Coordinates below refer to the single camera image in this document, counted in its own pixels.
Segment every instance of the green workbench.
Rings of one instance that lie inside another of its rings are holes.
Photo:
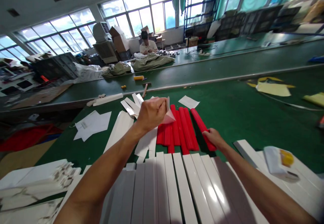
[[[302,100],[304,95],[323,91],[324,68],[304,69],[302,71],[272,75],[295,85],[290,89],[292,96],[280,98],[289,103],[320,109]],[[244,81],[228,80],[187,88],[172,88],[149,92],[146,96],[170,97],[170,103],[181,107],[178,100],[187,95],[200,104],[196,107],[206,126],[217,129],[222,137],[234,149],[233,142],[246,139],[256,150],[267,145],[274,145],[291,151],[315,173],[324,172],[324,132],[316,125],[323,116],[323,111],[308,111],[287,106],[265,97],[248,86]],[[93,164],[103,153],[109,135],[115,124],[119,111],[124,110],[116,100],[96,107],[85,107],[74,122],[78,122],[93,110],[98,113],[112,112],[108,130],[92,135],[86,142],[73,140],[76,128],[67,128],[51,148],[38,161],[37,165],[67,159],[82,169]],[[202,135],[196,129],[201,154],[214,155],[206,151]],[[167,152],[167,147],[157,145],[156,151]],[[135,162],[137,156],[131,155],[129,162]]]

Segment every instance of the white shirt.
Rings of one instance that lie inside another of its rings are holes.
[[[149,40],[148,41],[148,46],[145,46],[144,42],[139,46],[139,51],[140,53],[144,53],[144,51],[149,51],[149,50],[157,50],[158,47],[156,47],[156,44],[154,41]]]

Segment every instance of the worker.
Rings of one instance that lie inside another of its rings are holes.
[[[141,105],[137,121],[89,168],[59,212],[54,224],[99,223],[103,201],[139,139],[157,127],[166,114],[166,98]],[[234,168],[246,191],[269,223],[316,223],[302,207],[232,149],[215,129],[203,132]]]
[[[143,55],[147,55],[148,53],[156,53],[158,51],[158,47],[156,47],[156,44],[154,41],[149,40],[149,35],[146,31],[141,32],[141,37],[143,40],[143,43],[139,46],[139,51]]]

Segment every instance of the metal rack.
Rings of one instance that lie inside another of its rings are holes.
[[[196,6],[196,5],[200,5],[200,4],[207,4],[207,3],[213,3],[212,6],[212,10],[194,17],[188,17],[188,9],[190,7]],[[219,0],[207,0],[207,1],[203,1],[203,2],[199,2],[199,3],[195,3],[195,4],[191,4],[191,5],[186,5],[185,7],[185,19],[184,19],[184,33],[183,33],[183,42],[185,42],[185,31],[188,28],[193,28],[194,32],[197,30],[197,28],[200,28],[201,26],[206,26],[206,28],[203,28],[203,30],[207,31],[210,28],[210,25],[212,22],[214,22],[216,20],[216,14],[218,11],[218,7],[219,7]],[[188,20],[193,19],[193,18],[197,18],[197,17],[202,17],[202,16],[208,16],[208,15],[213,15],[213,20],[210,22],[205,22],[205,23],[201,23],[201,24],[197,24],[197,25],[193,25],[190,26],[190,24],[188,25]]]

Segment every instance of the hand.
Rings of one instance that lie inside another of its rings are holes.
[[[157,127],[166,114],[166,98],[155,97],[145,100],[141,105],[136,124],[146,133]]]
[[[204,131],[202,134],[204,136],[207,136],[208,140],[213,143],[219,150],[222,150],[225,146],[227,146],[227,143],[220,136],[219,132],[213,128],[210,128],[209,132]]]

